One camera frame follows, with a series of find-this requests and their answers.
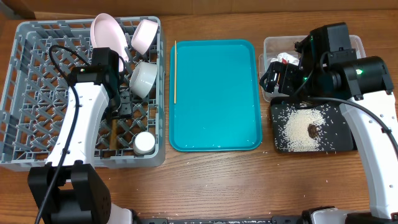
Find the wooden chopstick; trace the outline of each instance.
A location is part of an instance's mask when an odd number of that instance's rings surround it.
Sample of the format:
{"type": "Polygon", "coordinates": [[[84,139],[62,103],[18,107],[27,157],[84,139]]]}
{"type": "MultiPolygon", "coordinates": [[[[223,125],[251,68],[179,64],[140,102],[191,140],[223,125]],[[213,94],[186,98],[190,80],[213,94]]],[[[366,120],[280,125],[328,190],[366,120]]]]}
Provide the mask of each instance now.
{"type": "Polygon", "coordinates": [[[174,42],[174,104],[177,103],[177,41],[174,42]]]}

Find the blue tray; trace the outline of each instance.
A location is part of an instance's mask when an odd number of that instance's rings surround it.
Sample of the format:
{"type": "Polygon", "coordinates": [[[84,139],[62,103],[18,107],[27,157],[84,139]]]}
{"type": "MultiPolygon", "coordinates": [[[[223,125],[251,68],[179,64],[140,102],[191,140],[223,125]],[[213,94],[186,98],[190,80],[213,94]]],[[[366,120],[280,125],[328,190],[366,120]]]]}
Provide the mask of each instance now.
{"type": "Polygon", "coordinates": [[[262,141],[256,58],[246,40],[183,41],[170,53],[170,143],[178,151],[251,150],[262,141]]]}

